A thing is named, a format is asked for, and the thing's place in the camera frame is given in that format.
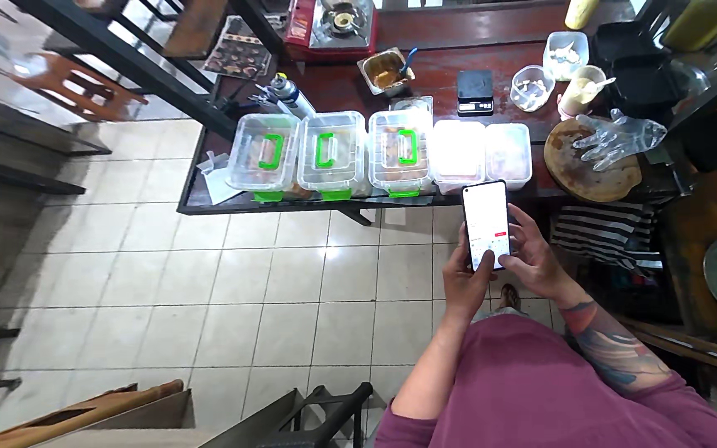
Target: portable gas burner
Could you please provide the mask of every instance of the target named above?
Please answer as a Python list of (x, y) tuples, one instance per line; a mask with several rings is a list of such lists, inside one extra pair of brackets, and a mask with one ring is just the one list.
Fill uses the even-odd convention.
[(296, 61), (355, 62), (375, 53), (372, 0), (293, 0), (284, 43)]

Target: smartphone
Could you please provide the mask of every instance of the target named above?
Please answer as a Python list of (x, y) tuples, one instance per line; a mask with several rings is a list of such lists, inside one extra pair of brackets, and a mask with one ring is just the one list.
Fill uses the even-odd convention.
[(495, 180), (464, 187), (461, 197), (472, 269), (477, 270), (488, 249), (494, 251), (494, 270), (504, 269), (500, 264), (500, 255), (511, 254), (505, 181)]

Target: foot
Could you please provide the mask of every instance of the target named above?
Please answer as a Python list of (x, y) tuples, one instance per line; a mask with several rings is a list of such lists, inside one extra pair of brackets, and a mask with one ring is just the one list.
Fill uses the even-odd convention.
[(510, 283), (503, 285), (502, 290), (500, 290), (500, 299), (502, 299), (500, 308), (510, 306), (516, 311), (522, 311), (522, 299), (519, 298), (519, 293)]

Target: hand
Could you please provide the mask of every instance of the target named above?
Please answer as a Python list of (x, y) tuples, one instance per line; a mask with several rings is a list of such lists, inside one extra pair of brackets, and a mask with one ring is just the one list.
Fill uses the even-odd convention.
[(500, 255), (500, 264), (539, 297), (560, 301), (576, 295), (573, 290), (579, 285), (558, 263), (533, 218), (513, 204), (508, 204), (508, 211), (519, 226), (508, 224), (513, 256)]
[(444, 277), (444, 296), (447, 297), (447, 309), (444, 317), (461, 321), (472, 321), (475, 312), (486, 297), (488, 282), (496, 280), (494, 274), (494, 252), (487, 250), (480, 265), (473, 273), (467, 265), (469, 243), (466, 235), (466, 223), (458, 230), (458, 247), (453, 250), (450, 260), (444, 265), (441, 274)]
[(610, 117), (613, 119), (612, 123), (586, 115), (577, 116), (577, 121), (583, 127), (587, 127), (595, 133), (590, 137), (577, 140), (572, 146), (588, 148), (597, 145), (596, 148), (587, 151), (580, 157), (583, 162), (604, 157), (602, 161), (593, 165), (594, 171), (601, 171), (626, 156), (656, 147), (668, 132), (662, 124), (651, 119), (626, 117), (618, 109), (612, 109)]

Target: black and white striped fabric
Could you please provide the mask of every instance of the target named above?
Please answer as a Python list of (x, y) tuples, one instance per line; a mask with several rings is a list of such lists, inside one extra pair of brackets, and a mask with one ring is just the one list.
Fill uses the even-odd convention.
[(570, 252), (645, 275), (662, 270), (658, 252), (649, 252), (655, 210), (648, 204), (607, 202), (567, 206), (558, 215), (551, 243)]

